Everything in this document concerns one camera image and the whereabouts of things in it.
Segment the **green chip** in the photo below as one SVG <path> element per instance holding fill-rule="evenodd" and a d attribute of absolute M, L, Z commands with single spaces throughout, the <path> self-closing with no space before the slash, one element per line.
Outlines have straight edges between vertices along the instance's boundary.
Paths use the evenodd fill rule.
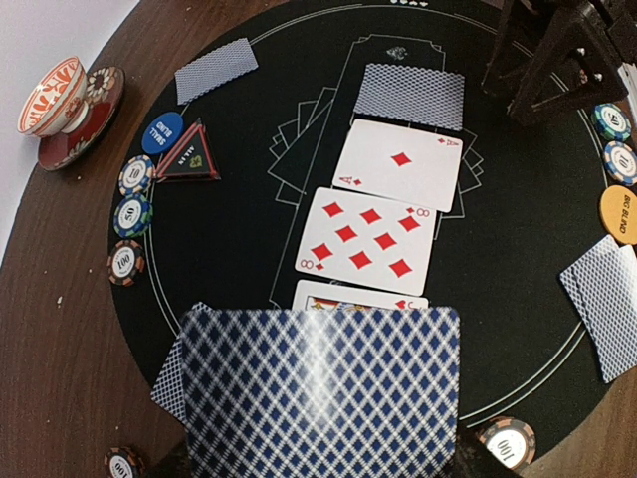
<path fill-rule="evenodd" d="M 608 141 L 626 141 L 631 136 L 628 116 L 612 103 L 597 105 L 591 113 L 595 130 Z"/>
<path fill-rule="evenodd" d="M 123 239 L 141 236 L 150 226 L 152 216 L 152 203 L 142 193 L 133 193 L 115 209 L 113 230 Z"/>

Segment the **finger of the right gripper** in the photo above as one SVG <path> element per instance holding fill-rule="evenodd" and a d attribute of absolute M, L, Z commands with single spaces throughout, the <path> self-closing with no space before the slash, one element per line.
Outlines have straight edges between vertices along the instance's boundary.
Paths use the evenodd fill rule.
<path fill-rule="evenodd" d="M 532 59 L 517 66 L 509 60 L 515 31 L 539 40 Z M 496 97 L 516 95 L 518 100 L 534 100 L 547 72 L 546 31 L 546 1 L 505 1 L 492 56 L 482 81 L 483 90 Z"/>
<path fill-rule="evenodd" d="M 535 1 L 547 24 L 523 67 L 509 116 L 522 124 L 554 120 L 625 99 L 626 1 Z"/>

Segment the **jack of hearts card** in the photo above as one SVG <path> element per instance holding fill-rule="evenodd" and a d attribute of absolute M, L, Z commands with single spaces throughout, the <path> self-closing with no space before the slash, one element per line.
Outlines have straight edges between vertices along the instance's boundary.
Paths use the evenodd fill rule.
<path fill-rule="evenodd" d="M 308 280 L 298 281 L 293 299 L 293 308 L 296 310 L 412 310 L 428 307 L 426 298 Z"/>

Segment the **card dealt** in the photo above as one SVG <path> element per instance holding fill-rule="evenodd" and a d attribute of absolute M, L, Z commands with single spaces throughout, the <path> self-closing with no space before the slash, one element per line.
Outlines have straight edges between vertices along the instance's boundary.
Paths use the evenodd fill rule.
<path fill-rule="evenodd" d="M 182 378 L 182 343 L 178 336 L 168 353 L 150 398 L 162 409 L 180 421 L 188 432 L 200 433 L 212 424 L 215 393 L 219 391 L 218 376 L 209 367 L 201 366 L 195 372 L 186 371 L 186 386 Z"/>
<path fill-rule="evenodd" d="M 259 68 L 247 38 L 239 38 L 193 60 L 174 74 L 182 106 Z"/>
<path fill-rule="evenodd" d="M 582 286 L 602 378 L 613 381 L 636 366 L 636 256 L 622 246 L 602 260 Z"/>

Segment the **blue small blind button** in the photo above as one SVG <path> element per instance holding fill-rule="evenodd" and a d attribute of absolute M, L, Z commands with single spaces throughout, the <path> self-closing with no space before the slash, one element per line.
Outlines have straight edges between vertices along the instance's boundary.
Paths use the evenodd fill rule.
<path fill-rule="evenodd" d="M 184 130 L 181 114 L 167 112 L 155 118 L 142 135 L 141 147 L 147 155 L 168 152 L 180 139 Z"/>

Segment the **triangular all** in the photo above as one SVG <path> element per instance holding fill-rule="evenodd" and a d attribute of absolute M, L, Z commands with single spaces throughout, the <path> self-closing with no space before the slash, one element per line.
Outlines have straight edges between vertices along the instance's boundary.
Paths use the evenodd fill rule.
<path fill-rule="evenodd" d="M 157 182 L 186 179 L 221 179 L 202 119 L 188 128 L 155 171 Z"/>

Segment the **orange big blind button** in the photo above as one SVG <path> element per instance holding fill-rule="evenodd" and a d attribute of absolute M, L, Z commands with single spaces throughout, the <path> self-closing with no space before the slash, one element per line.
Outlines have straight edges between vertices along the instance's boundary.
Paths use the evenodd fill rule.
<path fill-rule="evenodd" d="M 619 243 L 637 244 L 636 195 L 622 185 L 611 185 L 601 195 L 599 213 L 606 231 Z"/>

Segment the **blue white poker chip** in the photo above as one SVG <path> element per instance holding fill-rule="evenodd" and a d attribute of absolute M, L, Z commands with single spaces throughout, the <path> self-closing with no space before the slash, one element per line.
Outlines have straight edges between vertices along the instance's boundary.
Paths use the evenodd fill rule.
<path fill-rule="evenodd" d="M 145 155 L 132 157 L 122 168 L 118 177 L 118 190 L 122 196 L 145 192 L 154 177 L 152 159 Z"/>

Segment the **eight of diamonds card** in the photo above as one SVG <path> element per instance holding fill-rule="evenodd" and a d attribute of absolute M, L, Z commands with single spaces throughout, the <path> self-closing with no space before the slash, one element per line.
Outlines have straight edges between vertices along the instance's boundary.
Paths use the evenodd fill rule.
<path fill-rule="evenodd" d="M 347 190 L 315 191 L 295 268 L 394 293 L 424 292 L 436 213 Z"/>

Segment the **ace of diamonds card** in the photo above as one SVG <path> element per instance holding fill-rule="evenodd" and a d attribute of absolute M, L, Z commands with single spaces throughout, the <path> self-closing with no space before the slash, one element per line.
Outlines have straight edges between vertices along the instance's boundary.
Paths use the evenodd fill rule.
<path fill-rule="evenodd" d="M 448 212 L 455 196 L 462 146 L 458 138 L 356 119 L 332 184 Z"/>

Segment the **grey card deck box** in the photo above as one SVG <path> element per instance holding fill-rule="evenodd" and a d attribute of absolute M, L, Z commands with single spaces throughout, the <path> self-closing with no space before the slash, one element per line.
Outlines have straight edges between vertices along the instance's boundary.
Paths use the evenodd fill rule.
<path fill-rule="evenodd" d="M 452 308 L 199 305 L 180 339 L 196 477 L 436 477 L 454 455 Z"/>

